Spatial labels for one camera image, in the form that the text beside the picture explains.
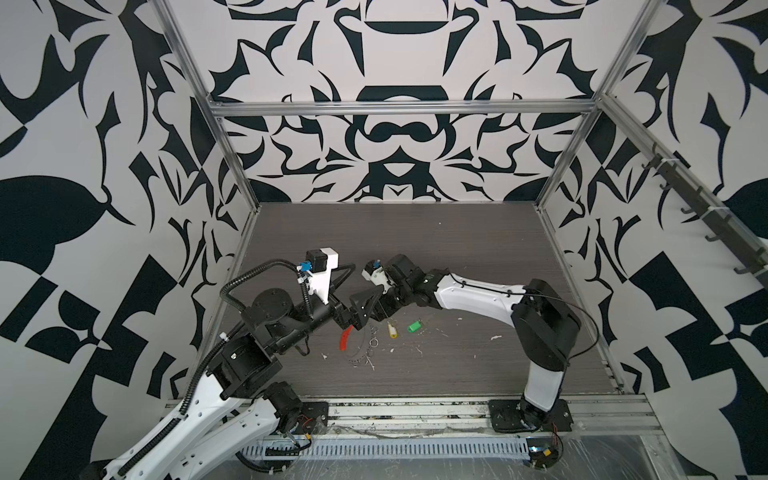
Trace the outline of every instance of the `aluminum frame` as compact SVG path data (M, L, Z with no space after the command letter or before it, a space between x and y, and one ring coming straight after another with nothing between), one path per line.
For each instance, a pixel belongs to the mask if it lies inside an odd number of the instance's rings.
M571 290L571 293L574 296L574 300L576 300L576 304L578 304L581 308L589 311L586 307L586 303L584 302L584 297L581 295L581 291L579 290L578 284L576 283L576 279L573 277L573 274L571 272L571 268L568 265L568 262L565 260L565 256L563 254L563 250L560 248L560 244L558 243L558 239L555 236L554 232L554 226L552 225L551 220L549 219L549 215L546 211L536 207L535 208L536 213L538 214L539 220L541 221L541 225L544 227L545 235L547 236L547 240L549 240L550 245L552 245L552 248L554 249L554 257L558 261L558 265L560 266L560 270L563 271L563 275L565 276L565 282L568 284L568 288ZM595 319L595 322L598 321L598 319L601 318L601 314L598 312L597 315L594 314L594 312L591 312L592 318ZM595 325L592 324L592 322L582 322L582 325L587 326L587 331L589 332L590 338L594 341L596 338L598 332L594 330ZM624 377L621 376L621 364L616 360L616 358L611 353L611 349L608 346L608 344L605 341L605 338L603 336L600 336L600 340L598 341L595 348L598 349L598 352L600 353L600 357L603 359L603 362L607 364L607 369L610 370L610 377L611 381L613 382L616 389L618 389L622 393L627 393L626 390L626 384L624 383Z
M598 100L598 105L616 124L616 127L627 135L627 138L650 161L660 155L661 159L649 162L650 167L667 180L669 185L681 195L683 200L691 204L703 204L706 212L699 212L700 219L715 233L716 240L722 240L723 244L744 265L749 272L737 267L738 273L751 273L763 288L768 289L768 268L766 265L765 243L734 214L720 198L715 195L699 178L678 160L669 149L631 113L625 106L612 95L604 94ZM715 220L717 211L720 222Z
M504 114L584 113L594 109L585 98L543 98L531 100L446 100L446 101L308 101L264 103L210 103L217 117L260 117L269 115L377 115L377 114Z
M248 215L248 219L246 220L243 227L243 234L240 236L240 243L237 244L237 250L235 250L235 256L232 259L232 264L230 265L229 273L227 274L227 280L225 283L230 282L235 276L240 274L240 268L243 266L245 253L248 249L248 245L250 245L250 239L253 236L253 232L256 228L256 220L258 217L258 211L251 212ZM217 297L214 313L211 315L208 327L205 329L205 333L203 334L203 342L200 344L200 348L197 349L197 357L195 358L194 364L192 365L193 368L191 372L194 372L197 369L197 366L200 365L200 362L203 361L203 358L208 354L210 349L213 348L214 343L219 338L217 331L221 326L221 322L223 321L224 314L226 312L227 303L224 302L221 297Z
M648 160L656 154L662 158L675 158L669 151L625 106L611 94L603 94L598 98L600 108L627 135L629 141L645 155Z
M646 0L645 4L643 4L627 37L622 42L621 48L619 48L613 62L611 62L611 67L608 69L605 77L603 77L603 81L592 96L594 100L602 97L607 92L613 91L614 87L627 70L629 62L637 54L637 51L640 50L640 46L645 41L645 38L648 35L648 30L656 18L656 14L666 3L667 0ZM565 146L563 153L557 159L557 163L555 164L552 173L536 199L536 204L539 207L544 208L552 194L557 191L558 185L565 175L565 172L568 171L574 158L576 158L576 153L579 147L584 143L584 140L586 140L587 136L592 131L592 128L599 117L599 107L596 106L594 111L581 119L581 123L571 135L571 139Z
M176 59L179 61L179 68L184 74L187 83L190 85L190 89L197 101L197 105L200 107L205 123L208 125L217 145L221 148L224 160L227 162L227 166L235 177L237 187L240 188L240 192L245 197L245 201L250 210L256 212L259 208L259 201L256 198L256 194L253 192L253 188L250 186L245 171L243 170L243 164L240 162L240 157L237 156L237 153L230 143L227 132L221 125L221 120L216 118L210 110L207 89L205 88L203 79L200 77L200 71L197 70L197 66L187 47L181 29L176 22L173 9L168 4L167 0L150 0L150 3L157 16L157 20L160 22L163 29L165 40L168 42L170 50L176 55Z

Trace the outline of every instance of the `cable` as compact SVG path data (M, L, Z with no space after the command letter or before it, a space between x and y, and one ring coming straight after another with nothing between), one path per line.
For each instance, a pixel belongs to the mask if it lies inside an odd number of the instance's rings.
M549 295L544 295L544 294L541 294L541 293L529 293L527 290L526 290L524 293L513 293L511 290L507 290L506 292L502 292L501 290L495 290L495 289L492 289L492 288L488 288L488 287L486 287L486 286L470 285L470 284L469 284L469 283L467 283L465 280L459 280L459 279L457 279L455 276L453 276L453 272L450 272L450 271L449 271L449 272L448 272L448 274L451 276L451 278L453 279L453 281L455 281L456 283L460 283L460 284L462 285L462 288L463 288L464 286L471 286L472 288L479 288L480 290L487 290L487 291L489 291L489 292L496 292L496 293L501 293L502 295L508 295L508 296L510 296L510 295L520 295L520 296L526 296L526 295L529 295L529 296L540 296L540 297L542 297L542 298L549 298L549 299L552 299L552 300L560 300L562 303L567 303L568 305L570 305L570 306L574 306L574 307L578 308L579 310L581 310L582 312L584 312L584 315L586 315L586 316L587 316L587 318L588 318L588 319L589 319L589 320L592 322L592 325L594 325L594 331L595 331L595 333L596 333L596 335L595 335L595 338L594 338L594 342L593 342L593 343L592 343L592 344L591 344L589 347L587 347L586 349L584 349L584 350L581 350L579 353L575 353L574 355L571 355L571 356L569 356L569 357L568 357L568 361L571 361L571 359L574 359L574 358L576 358L577 356L580 356L580 355L584 355L586 352L589 352L589 351L590 351L590 350L592 350L592 349L593 349L593 348L594 348L594 347L595 347L595 346L598 344L598 342L600 341L600 329L598 328L598 322L597 322L597 321L595 321L594 317L593 317L592 315L590 315L590 314L589 314L589 312L588 312L587 310L585 310L585 309L581 308L579 305L576 305L576 304L575 304L575 303L573 303L573 302L569 302L569 301L567 301L567 300L563 300L562 298L558 298L558 297L556 297L556 296L549 296Z
M242 328L243 322L239 322L232 330L229 331L229 333L226 335L226 338L222 338L208 352L208 354L200 362L200 365L197 366L197 369L194 371L194 374L190 379L189 386L187 387L187 393L184 395L184 399L181 401L181 407L179 407L179 416L175 419L171 419L171 421L168 422L168 424L165 425L165 427L163 427L163 429L160 430L157 435L152 438L152 440L147 442L145 446L141 447L141 449L136 452L134 456L125 462L123 466L121 466L118 470L118 475L124 477L125 474L127 474L142 458L147 456L147 454L151 452L153 448L162 442L162 440L168 436L171 430L176 428L176 425L181 423L181 416L187 414L187 410L189 409L192 402L192 397L194 396L194 391L197 388L197 384L200 382L200 378L202 378L203 373L205 373L205 369L208 367L208 364L221 351L221 349L224 347L224 344L227 343L229 339L234 337Z
M294 453L299 453L299 452L302 452L304 450L307 450L309 447L312 446L312 438L310 437L310 435L308 433L305 433L304 436L306 436L306 439L309 440L306 445L301 445L300 447L296 447L296 448L290 449L290 450L266 449L264 451L264 453L266 454L268 451L271 450L273 452L279 452L282 455L292 455Z
M255 472L259 473L283 473L286 471L288 467L290 467L293 462L284 462L282 468L274 468L274 467L263 467L261 465L256 465L252 461L250 461L248 458L245 458L245 455L243 455L241 452L235 452L235 456L238 460L240 460L240 463L245 465L247 468L250 468L251 470L254 470Z
M563 459L563 455L565 454L565 444L563 443L563 440L560 438L560 435L558 435L558 427L554 423L552 424L552 433L554 433L555 444L558 446L558 462L559 462Z
M350 275L355 271L355 268L357 266L354 263L344 263L343 265L339 265L338 267L334 268L333 272L343 271L340 276L337 278L331 280L331 284L333 285L333 289L337 290L342 283L344 283L344 280L348 279Z
M306 352L303 352L298 345L294 345L293 348L295 348L298 353L301 353L301 356L307 356L310 354L310 336L309 335L304 337L304 345L306 345Z
M288 260L283 260L280 258L277 258L274 260L268 260L262 263L261 265L255 266L254 268L248 270L242 275L233 278L232 280L227 282L226 285L221 287L219 296L221 296L221 299L223 301L235 307L237 311L241 313L244 312L246 308L245 305L243 304L243 302L240 302L238 299L231 296L230 291L232 291L232 289L234 289L236 286L242 285L246 281L254 278L256 275L260 275L261 273L266 272L268 269L272 268L273 266L284 266L288 270L291 270L296 274L296 278L298 278L300 282L301 296L304 300L304 309L306 311L307 316L312 316L312 304L310 303L310 293L306 286L306 281L304 281L303 274L296 269L296 265L289 262Z

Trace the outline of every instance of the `hook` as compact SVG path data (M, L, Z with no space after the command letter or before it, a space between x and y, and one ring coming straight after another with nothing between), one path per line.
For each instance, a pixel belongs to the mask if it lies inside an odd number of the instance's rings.
M718 233L714 237L710 237L709 235L704 235L704 238L706 238L708 242L717 242L718 240L723 239L723 235L724 233Z
M652 153L654 154L654 157L651 158L650 161L647 164L645 164L645 165L641 164L643 170L650 169L653 164L657 164L657 166L659 164L661 164L661 154L657 154L656 153L656 144L655 143L654 143L654 148L653 148Z
M736 272L737 275L744 275L745 273L752 273L752 267L751 266L745 266L744 268L734 268L734 272Z

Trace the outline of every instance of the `metal rail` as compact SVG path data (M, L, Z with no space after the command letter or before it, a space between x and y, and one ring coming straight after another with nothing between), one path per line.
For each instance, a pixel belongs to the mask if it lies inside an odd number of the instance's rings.
M751 273L768 289L768 252L766 244L750 230L730 208L712 193L698 177L662 145L651 132L616 98L606 94L598 107L627 135L635 147L650 160L646 168L654 168L667 181L664 189L674 190L689 208L684 213L699 216L712 230L710 242L721 241L742 263L734 267L740 275Z
M637 15L637 18L632 25L632 28L630 29L627 37L621 44L621 48L619 48L616 57L611 63L611 67L608 69L605 77L603 77L603 81L595 91L594 96L592 97L594 100L597 100L607 92L613 91L616 84L622 79L624 72L627 70L629 62L637 54L637 51L643 44L643 41L645 41L645 38L648 35L648 30L650 29L654 18L656 18L656 14L666 3L667 0L647 0L645 4L643 4L640 13ZM574 158L576 158L576 153L579 147L584 143L584 140L592 131L592 128L594 127L595 122L598 121L599 117L600 111L597 108L591 113L582 117L581 123L575 128L574 133L571 135L571 138L568 141L568 144L565 146L563 153L558 158L552 173L547 179L544 188L541 189L541 193L536 199L536 204L540 208L544 208L549 199L552 197L552 194L557 191L558 185L563 179L565 172L568 171L568 168L571 167L571 163L573 163Z
M245 201L248 203L250 210L256 212L259 207L259 201L256 199L256 195L250 187L248 177L243 170L243 164L240 162L240 157L235 153L235 150L230 143L230 139L227 136L227 132L222 127L220 119L216 118L210 110L208 91L205 88L203 79L200 77L200 71L197 70L192 54L187 47L187 43L184 41L181 29L176 22L176 17L174 16L168 1L151 0L150 3L154 7L157 20L160 22L163 29L165 40L168 42L171 51L176 55L176 59L179 61L179 68L184 74L187 83L190 85L190 89L197 101L197 105L203 113L205 123L208 125L217 145L221 148L224 160L227 162L227 166L235 177L237 187L240 189L243 197L245 197Z
M269 115L376 114L504 114L584 113L594 109L591 99L445 100L445 101L327 101L210 104L217 117Z

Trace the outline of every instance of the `patterned backdrop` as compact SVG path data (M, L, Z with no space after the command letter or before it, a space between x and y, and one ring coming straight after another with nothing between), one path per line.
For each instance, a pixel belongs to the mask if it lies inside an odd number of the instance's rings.
M642 1L171 3L215 101L291 102L590 98ZM535 200L577 118L229 118L226 128L259 201Z
M144 0L0 32L0 477L76 478L184 391L248 209Z
M641 0L171 0L218 101L588 97Z
M260 201L535 200L578 114L228 118Z
M670 0L616 92L755 233L768 237L761 0ZM692 475L768 475L768 292L604 115L547 205L630 390Z

